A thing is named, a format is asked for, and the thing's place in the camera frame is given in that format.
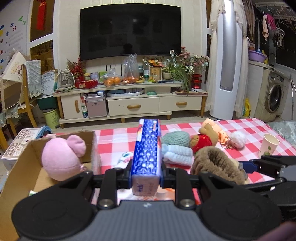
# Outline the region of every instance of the black tv screen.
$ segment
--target black tv screen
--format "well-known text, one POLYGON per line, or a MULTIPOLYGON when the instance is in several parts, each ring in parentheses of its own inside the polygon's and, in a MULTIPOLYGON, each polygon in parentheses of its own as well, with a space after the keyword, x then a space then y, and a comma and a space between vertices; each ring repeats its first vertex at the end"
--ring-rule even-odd
POLYGON ((181 9, 162 4, 110 4, 81 9, 81 60, 169 55, 181 49, 181 9))

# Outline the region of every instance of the washing machine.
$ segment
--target washing machine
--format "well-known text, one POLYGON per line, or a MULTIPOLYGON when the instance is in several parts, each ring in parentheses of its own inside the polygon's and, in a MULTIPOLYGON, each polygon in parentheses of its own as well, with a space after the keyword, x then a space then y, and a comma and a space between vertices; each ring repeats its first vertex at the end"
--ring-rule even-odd
POLYGON ((283 113, 289 79, 273 68, 263 71, 262 83, 254 117, 264 122, 274 121, 283 113))

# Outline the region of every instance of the green knitted hat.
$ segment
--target green knitted hat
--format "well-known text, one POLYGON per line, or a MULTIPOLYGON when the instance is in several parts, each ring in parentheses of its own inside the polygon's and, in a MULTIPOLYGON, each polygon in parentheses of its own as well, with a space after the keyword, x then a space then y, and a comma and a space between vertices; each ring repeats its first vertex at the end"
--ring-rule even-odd
POLYGON ((185 131, 174 131, 165 134, 161 143, 189 147, 190 135, 185 131))

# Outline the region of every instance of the washing machine door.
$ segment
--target washing machine door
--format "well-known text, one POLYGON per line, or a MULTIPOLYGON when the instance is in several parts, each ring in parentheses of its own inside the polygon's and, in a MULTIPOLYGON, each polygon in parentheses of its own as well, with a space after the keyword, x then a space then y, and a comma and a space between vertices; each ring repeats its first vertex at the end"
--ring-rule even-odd
POLYGON ((281 93, 282 87, 279 84, 273 84, 269 89, 267 100, 266 100, 266 110, 270 113, 277 111, 281 103, 281 93))

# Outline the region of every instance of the small blue and white box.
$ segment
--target small blue and white box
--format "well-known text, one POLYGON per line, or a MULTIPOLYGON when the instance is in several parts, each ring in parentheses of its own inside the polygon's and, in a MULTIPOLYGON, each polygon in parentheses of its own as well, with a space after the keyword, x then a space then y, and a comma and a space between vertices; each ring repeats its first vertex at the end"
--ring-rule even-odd
POLYGON ((159 120, 140 119, 133 155, 133 194, 154 196, 161 176, 161 130, 159 120))

